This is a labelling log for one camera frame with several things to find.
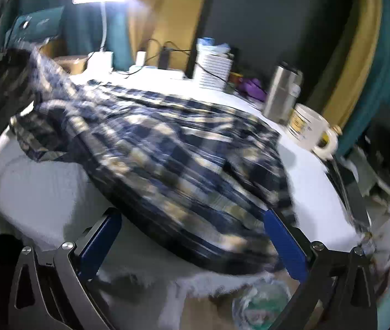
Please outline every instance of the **power adapter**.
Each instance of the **power adapter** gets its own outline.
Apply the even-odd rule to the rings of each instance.
[[[163,47],[160,52],[160,57],[158,59],[158,69],[168,69],[169,68],[169,59],[170,52],[174,49],[169,47]]]

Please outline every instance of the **yellow curtain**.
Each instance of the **yellow curtain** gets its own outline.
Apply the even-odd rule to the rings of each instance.
[[[359,0],[359,21],[335,89],[323,108],[323,117],[343,128],[369,74],[381,22],[381,0]]]
[[[129,39],[135,59],[141,44],[152,37],[157,15],[164,0],[130,0],[128,5]]]
[[[306,106],[315,110],[317,113],[322,113],[326,103],[328,103],[331,94],[339,81],[343,67],[346,62],[346,57],[350,51],[353,38],[359,21],[359,0],[353,0],[350,15],[346,21],[345,28],[337,46],[331,55],[328,64],[325,67],[319,82],[313,88]]]
[[[129,37],[132,54],[149,38],[163,45],[172,41],[182,49],[190,49],[199,14],[204,0],[132,0],[129,5]],[[151,42],[148,57],[158,53],[158,46]],[[150,61],[156,65],[157,58]],[[184,70],[187,56],[183,53],[171,54],[170,68]]]

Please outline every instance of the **blue gripper pad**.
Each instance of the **blue gripper pad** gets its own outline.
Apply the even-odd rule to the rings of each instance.
[[[77,276],[81,280],[95,277],[120,232],[121,222],[120,212],[112,212],[106,216],[103,224],[80,255],[80,269]]]
[[[271,209],[264,215],[265,233],[270,237],[276,251],[291,278],[303,282],[308,276],[306,256],[284,223]]]

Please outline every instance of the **blue cloth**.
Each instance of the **blue cloth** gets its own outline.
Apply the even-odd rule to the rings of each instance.
[[[383,0],[381,27],[374,60],[363,91],[339,138],[337,155],[344,155],[368,127],[381,103],[390,107],[390,0]]]
[[[159,227],[165,246],[185,238],[275,270],[263,216],[272,208],[295,222],[275,130],[223,105],[74,85],[37,50],[29,69],[34,110],[16,116],[15,131],[31,159],[81,164],[144,233],[155,238],[150,228]]]

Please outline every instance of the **black cable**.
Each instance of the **black cable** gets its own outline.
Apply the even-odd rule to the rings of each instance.
[[[94,55],[94,53],[95,53],[95,51],[90,53],[90,55],[88,56],[88,58],[85,61],[85,64],[88,63],[89,59]]]
[[[185,54],[187,54],[188,56],[190,56],[190,53],[187,53],[188,51],[190,51],[189,49],[181,49],[181,48],[179,48],[174,42],[172,42],[172,41],[166,41],[165,42],[165,45],[166,44],[171,44],[171,45],[173,45],[176,49],[174,50],[175,52],[183,52],[183,53],[185,53]],[[222,80],[224,83],[228,83],[225,79],[223,79],[223,78],[221,78],[221,77],[219,77],[219,76],[217,76],[216,74],[214,74],[214,73],[212,73],[212,72],[210,72],[210,71],[208,71],[207,69],[205,69],[202,65],[200,65],[198,62],[195,62],[195,64],[197,65],[197,66],[199,66],[199,68],[201,68],[204,72],[206,72],[206,73],[208,73],[208,74],[210,74],[211,76],[214,76],[214,77],[216,77],[216,78],[218,78],[218,79],[220,79],[220,80]]]
[[[136,73],[138,73],[139,71],[141,71],[143,68],[145,68],[145,67],[146,67],[146,62],[149,62],[152,58],[158,57],[158,56],[160,55],[160,53],[161,53],[161,51],[158,52],[155,56],[152,56],[152,57],[149,57],[148,59],[146,59],[146,60],[144,61],[145,64],[143,64],[143,65],[141,66],[141,68],[138,69],[138,70],[136,70],[135,72],[132,72],[132,73],[123,73],[123,72],[121,72],[121,71],[117,71],[117,73],[122,74],[122,75],[124,75],[124,76],[127,76],[125,79],[128,79],[129,76],[132,76],[133,74],[136,74]]]
[[[147,40],[146,52],[147,52],[147,50],[148,50],[149,42],[150,42],[150,41],[156,42],[156,43],[158,44],[158,49],[161,50],[161,43],[160,43],[157,39],[149,38],[149,39]]]

